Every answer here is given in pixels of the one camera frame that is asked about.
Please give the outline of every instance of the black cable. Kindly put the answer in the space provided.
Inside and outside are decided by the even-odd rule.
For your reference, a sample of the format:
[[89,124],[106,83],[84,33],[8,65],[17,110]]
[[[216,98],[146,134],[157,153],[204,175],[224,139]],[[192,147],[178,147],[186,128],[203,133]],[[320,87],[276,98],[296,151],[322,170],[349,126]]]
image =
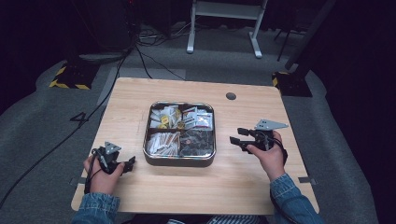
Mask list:
[[93,179],[93,177],[94,177],[97,173],[99,173],[99,172],[101,172],[101,171],[102,171],[102,169],[96,171],[95,174],[93,174],[93,175],[91,176],[91,180]]
[[126,59],[126,56],[119,62],[119,64],[117,65],[117,74],[114,78],[114,82],[111,86],[110,91],[108,92],[107,96],[105,97],[105,99],[91,112],[91,114],[84,119],[75,130],[73,130],[73,132],[71,132],[69,135],[66,136],[66,138],[64,140],[62,140],[58,145],[56,145],[53,149],[51,149],[49,152],[47,152],[43,157],[41,157],[38,161],[35,162],[35,164],[33,164],[27,171],[25,171],[18,179],[17,181],[14,182],[14,184],[11,186],[11,188],[7,191],[7,193],[5,194],[5,196],[3,197],[2,201],[0,202],[0,209],[3,207],[7,197],[9,196],[9,194],[12,192],[12,190],[14,190],[17,185],[40,163],[42,162],[44,159],[46,159],[48,157],[49,154],[51,154],[53,151],[55,151],[58,147],[60,147],[65,141],[67,141],[76,131],[78,131],[79,128],[81,128],[85,122],[87,122],[90,117],[92,117],[92,115],[99,109],[99,107],[105,102],[106,98],[110,95],[110,93],[112,92],[114,85],[116,83],[117,80],[117,76],[120,73],[120,67],[122,66],[123,62]]
[[[276,138],[268,138],[268,140],[274,142],[274,144],[277,144],[280,149],[283,151],[286,151],[286,149],[283,147],[283,144],[280,140]],[[296,220],[294,220],[292,217],[290,217],[282,208],[280,208],[279,204],[276,203],[275,198],[272,195],[272,191],[270,190],[270,199],[276,210],[280,213],[282,217],[284,217],[288,222],[293,223],[293,224],[298,224]]]
[[136,50],[137,50],[137,52],[139,52],[139,56],[140,56],[140,59],[142,60],[142,64],[143,64],[143,67],[145,68],[146,73],[148,74],[149,78],[152,79],[152,76],[149,74],[149,71],[146,67],[145,60],[143,59],[142,52],[140,52],[140,49],[137,46],[136,46]]
[[99,124],[102,123],[103,115],[105,114],[107,106],[103,109],[102,113],[100,114]]
[[87,178],[85,178],[85,186],[84,186],[84,193],[87,194],[91,191],[91,180],[92,180],[92,167],[96,160],[96,153],[92,153],[92,159],[90,162],[90,168],[87,171]]
[[[78,7],[77,7],[77,5],[76,5],[76,3],[75,3],[75,0],[70,0],[70,1],[72,2],[73,7],[76,9],[76,12],[78,13],[78,15],[80,16],[82,22],[84,23],[85,28],[87,29],[88,33],[90,33],[90,35],[92,36],[92,38],[96,41],[96,43],[97,43],[100,47],[102,47],[103,49],[112,51],[112,52],[124,52],[125,50],[130,49],[130,48],[134,45],[134,41],[133,41],[132,38],[131,38],[131,43],[130,43],[129,46],[128,46],[127,48],[125,48],[125,49],[111,49],[111,47],[112,47],[112,48],[117,48],[118,46],[106,46],[106,45],[102,44],[101,41],[99,41],[99,39],[97,38],[97,36],[93,33],[93,31],[91,30],[91,28],[88,26],[88,23],[85,21],[85,19],[84,19],[84,17],[82,16],[80,10],[78,9]],[[86,8],[87,8],[88,13],[90,14],[90,16],[92,16],[92,14],[91,14],[91,12],[90,12],[90,10],[89,10],[89,6],[88,6],[87,1],[85,0],[84,3],[85,3],[85,6],[86,6]]]
[[124,58],[125,55],[128,55],[128,51],[123,52],[121,55],[115,57],[109,57],[109,58],[89,59],[89,58],[83,58],[81,56],[79,56],[79,58],[86,63],[105,64],[105,63],[114,63],[116,61],[119,61],[122,58]]
[[166,40],[168,40],[167,38],[163,37],[163,35],[153,35],[152,37],[154,37],[154,41],[152,43],[144,42],[144,41],[140,40],[142,37],[139,37],[139,40],[136,41],[136,44],[143,46],[143,47],[160,46]]
[[176,77],[179,77],[180,79],[182,79],[182,80],[184,80],[184,81],[186,80],[186,79],[184,79],[183,77],[180,77],[180,76],[178,76],[176,73],[174,73],[174,72],[172,72],[171,70],[169,70],[165,65],[163,65],[163,64],[161,64],[161,63],[155,61],[152,57],[148,56],[147,54],[142,53],[142,52],[141,52],[141,54],[144,55],[144,56],[146,56],[146,57],[148,57],[148,58],[150,58],[152,61],[154,61],[155,63],[159,64],[160,66],[162,66],[164,69],[166,69],[168,72],[172,73],[172,74],[175,75]]

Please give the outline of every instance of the white stand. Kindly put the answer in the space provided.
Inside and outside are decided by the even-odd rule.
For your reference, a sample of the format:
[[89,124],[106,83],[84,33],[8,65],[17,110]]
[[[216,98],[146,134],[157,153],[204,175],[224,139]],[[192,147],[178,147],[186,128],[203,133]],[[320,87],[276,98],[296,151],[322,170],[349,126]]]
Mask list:
[[254,32],[249,32],[248,37],[250,39],[256,58],[261,58],[262,52],[260,51],[260,47],[257,43],[256,37],[257,33],[259,32],[260,25],[262,24],[262,16],[264,15],[266,5],[267,0],[263,0],[261,6],[244,6],[237,4],[212,3],[193,0],[191,9],[191,29],[189,43],[187,44],[187,52],[194,52],[196,15],[225,17],[256,21]]

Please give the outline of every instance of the metal stand leg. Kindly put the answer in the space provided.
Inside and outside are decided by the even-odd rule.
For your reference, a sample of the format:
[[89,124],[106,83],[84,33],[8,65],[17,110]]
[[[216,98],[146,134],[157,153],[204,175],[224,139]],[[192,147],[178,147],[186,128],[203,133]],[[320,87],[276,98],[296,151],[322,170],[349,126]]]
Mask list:
[[197,1],[194,0],[192,2],[192,8],[191,8],[191,28],[190,28],[190,35],[189,35],[189,43],[187,44],[187,52],[188,53],[194,52],[196,7],[197,7]]
[[274,41],[277,40],[277,38],[279,37],[280,33],[282,33],[282,30],[280,30],[279,33],[277,33],[276,37],[274,38]]
[[267,0],[262,1],[262,9],[260,10],[259,17],[256,20],[256,25],[254,26],[254,32],[249,32],[249,38],[251,46],[253,47],[254,54],[256,58],[262,58],[262,51],[260,50],[259,43],[257,43],[257,33],[259,32],[260,25],[262,24],[262,16],[264,15],[265,6],[267,5]]
[[285,38],[285,40],[283,41],[282,49],[280,49],[279,55],[277,56],[277,61],[278,61],[278,62],[279,62],[279,60],[280,60],[280,56],[282,56],[283,49],[285,48],[285,45],[286,45],[286,43],[288,42],[289,35],[290,35],[290,31],[288,31],[288,33],[286,34],[286,38]]

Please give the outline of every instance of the denim sleeve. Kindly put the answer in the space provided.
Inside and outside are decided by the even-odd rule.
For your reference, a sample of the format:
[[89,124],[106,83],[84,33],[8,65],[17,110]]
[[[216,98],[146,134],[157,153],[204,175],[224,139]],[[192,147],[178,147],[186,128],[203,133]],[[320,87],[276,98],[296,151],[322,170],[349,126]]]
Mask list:
[[[279,207],[297,223],[324,223],[288,174],[271,182],[270,188]],[[289,223],[278,211],[275,211],[275,219],[277,224]]]
[[114,223],[119,205],[120,198],[108,194],[85,194],[72,223]]

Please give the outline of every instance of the human hand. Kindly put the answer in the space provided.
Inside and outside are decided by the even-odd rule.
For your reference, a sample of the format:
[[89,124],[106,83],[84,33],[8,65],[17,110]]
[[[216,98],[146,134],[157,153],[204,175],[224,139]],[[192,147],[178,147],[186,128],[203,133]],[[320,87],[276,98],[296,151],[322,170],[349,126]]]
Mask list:
[[[84,161],[84,168],[85,171],[90,169],[90,164],[92,161],[92,156],[90,156],[87,160]],[[114,188],[117,185],[117,181],[119,180],[119,177],[122,175],[123,172],[123,167],[125,166],[125,163],[122,162],[120,163],[116,170],[114,170],[113,174],[108,175],[104,171],[102,171],[99,160],[95,159],[93,162],[93,167],[91,171],[91,189],[90,193],[104,193],[104,194],[113,194]]]
[[[275,131],[273,132],[274,138],[282,142],[280,134]],[[260,160],[262,169],[267,173],[271,182],[285,174],[282,149],[277,144],[274,144],[274,146],[268,151],[260,150],[253,145],[248,145],[247,150],[253,153]]]

